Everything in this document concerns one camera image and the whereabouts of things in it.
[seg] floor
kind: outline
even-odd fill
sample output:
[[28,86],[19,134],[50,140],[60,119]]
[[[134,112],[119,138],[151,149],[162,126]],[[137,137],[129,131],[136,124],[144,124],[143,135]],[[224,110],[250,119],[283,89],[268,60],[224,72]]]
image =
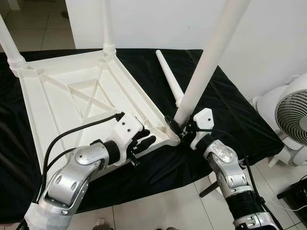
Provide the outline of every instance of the floor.
[[[60,14],[64,9],[64,0],[26,1],[21,11],[11,11],[5,22],[18,49],[34,51],[74,48],[69,20]],[[276,198],[279,192],[307,174],[307,168],[278,163],[271,169],[268,167],[268,159],[263,159],[252,167],[252,171],[260,193],[283,228],[307,230],[294,212],[282,208],[289,208],[287,204]],[[209,184],[208,178],[203,178],[179,189],[77,214],[69,230],[91,230],[97,218],[107,219],[115,230],[155,230],[169,226],[181,230],[234,229],[227,204],[217,191],[199,198],[198,193]],[[15,228],[16,224],[0,227],[0,230]]]
[[61,16],[63,10],[65,0],[28,0],[20,11],[10,11],[4,20],[19,51],[74,49],[71,25]]

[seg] black cloth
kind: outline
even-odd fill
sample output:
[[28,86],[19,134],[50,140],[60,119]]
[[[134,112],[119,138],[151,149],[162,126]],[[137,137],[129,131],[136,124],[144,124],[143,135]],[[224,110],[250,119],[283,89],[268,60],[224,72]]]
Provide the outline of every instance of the black cloth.
[[[27,61],[71,55],[92,50],[24,52]],[[176,112],[175,100],[154,49],[118,49],[117,56],[164,115]],[[162,50],[185,91],[201,50]],[[40,170],[19,80],[0,54],[0,223],[19,221],[40,185]],[[232,134],[243,146],[251,164],[277,154],[283,143],[217,67],[195,112],[213,110],[216,129]],[[212,134],[235,149],[238,145],[219,133]],[[200,151],[188,146],[163,146],[140,158],[135,169],[127,164],[93,182],[79,212],[107,207],[185,186],[212,170]]]

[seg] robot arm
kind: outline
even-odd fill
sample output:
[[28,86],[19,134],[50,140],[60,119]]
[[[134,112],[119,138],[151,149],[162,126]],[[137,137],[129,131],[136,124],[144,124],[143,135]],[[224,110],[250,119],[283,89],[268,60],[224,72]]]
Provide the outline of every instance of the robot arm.
[[131,114],[125,114],[115,125],[106,142],[94,141],[70,152],[67,164],[58,170],[43,191],[38,204],[32,203],[25,219],[30,229],[57,229],[68,227],[89,185],[99,171],[109,165],[122,165],[127,158],[138,162],[135,153],[147,149],[156,140]]
[[210,134],[214,126],[211,109],[203,109],[193,116],[181,130],[176,122],[166,117],[170,128],[181,138],[190,143],[190,147],[203,152],[203,157],[216,174],[217,184],[213,184],[206,194],[220,187],[229,210],[234,217],[236,230],[278,230],[278,225],[269,212],[265,212],[261,200],[247,181],[239,166],[236,152]]

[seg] fan grille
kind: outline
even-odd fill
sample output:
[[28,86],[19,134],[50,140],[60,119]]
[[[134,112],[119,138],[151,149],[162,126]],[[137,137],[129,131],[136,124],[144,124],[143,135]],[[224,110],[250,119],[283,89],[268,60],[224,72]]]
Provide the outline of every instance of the fan grille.
[[307,145],[307,132],[301,126],[301,121],[306,117],[307,90],[286,96],[276,109],[276,120],[279,127],[302,145]]

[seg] white fan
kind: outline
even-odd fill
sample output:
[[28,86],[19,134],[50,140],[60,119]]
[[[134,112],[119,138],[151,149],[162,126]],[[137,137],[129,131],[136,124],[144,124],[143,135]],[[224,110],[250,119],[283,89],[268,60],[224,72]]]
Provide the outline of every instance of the white fan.
[[285,144],[269,162],[269,167],[277,161],[293,166],[307,165],[307,73],[252,101]]

